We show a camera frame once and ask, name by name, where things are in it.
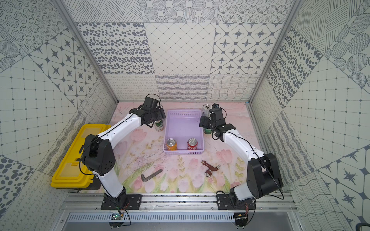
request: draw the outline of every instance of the table surface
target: table surface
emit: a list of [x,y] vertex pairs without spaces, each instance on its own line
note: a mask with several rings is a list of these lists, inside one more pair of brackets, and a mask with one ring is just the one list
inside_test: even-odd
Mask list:
[[[169,109],[202,109],[204,103],[163,103],[165,113]],[[245,103],[219,103],[227,112],[227,123],[232,123],[240,134],[253,146],[260,148]],[[110,125],[122,120],[128,111],[141,103],[118,104]],[[119,181],[128,193],[211,193],[218,190],[228,192],[230,188],[246,181],[246,163],[235,151],[220,140],[204,134],[205,150],[201,155],[167,155],[163,152],[165,131],[140,126],[124,137],[114,148],[114,166]],[[217,166],[210,178],[204,173],[208,169],[201,164]],[[147,182],[142,182],[155,171],[163,172]],[[83,190],[84,193],[102,193],[104,189]]]

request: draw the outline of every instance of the wavy line pattern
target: wavy line pattern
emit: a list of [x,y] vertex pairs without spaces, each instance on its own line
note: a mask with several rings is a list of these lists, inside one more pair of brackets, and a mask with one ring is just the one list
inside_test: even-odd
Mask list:
[[163,100],[206,100],[209,75],[155,75]]

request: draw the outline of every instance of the black mounting plate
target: black mounting plate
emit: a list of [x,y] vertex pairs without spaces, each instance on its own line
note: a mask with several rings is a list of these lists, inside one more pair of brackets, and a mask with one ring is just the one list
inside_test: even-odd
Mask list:
[[[126,194],[127,203],[129,203],[126,210],[139,210],[141,197],[141,194]],[[100,210],[116,210],[116,204],[112,203],[107,196],[104,195]]]
[[216,195],[216,198],[218,210],[232,210],[232,209],[245,210],[245,203],[247,203],[249,210],[254,210],[256,208],[256,200],[253,198],[245,199],[234,207],[231,206],[229,194],[220,193]]

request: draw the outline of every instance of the grid pattern tile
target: grid pattern tile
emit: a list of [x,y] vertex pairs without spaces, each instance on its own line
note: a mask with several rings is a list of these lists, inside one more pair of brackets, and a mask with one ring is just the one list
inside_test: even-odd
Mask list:
[[207,100],[248,101],[259,75],[210,75]]

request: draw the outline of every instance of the purple plastic basket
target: purple plastic basket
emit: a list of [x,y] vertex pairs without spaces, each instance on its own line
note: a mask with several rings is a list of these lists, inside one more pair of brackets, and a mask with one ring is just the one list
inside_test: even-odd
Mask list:
[[[204,151],[203,129],[199,127],[202,112],[199,109],[168,110],[166,115],[166,131],[163,151],[170,155],[202,154]],[[166,142],[173,138],[177,142],[177,150],[169,151]],[[188,150],[188,140],[198,141],[197,150]]]

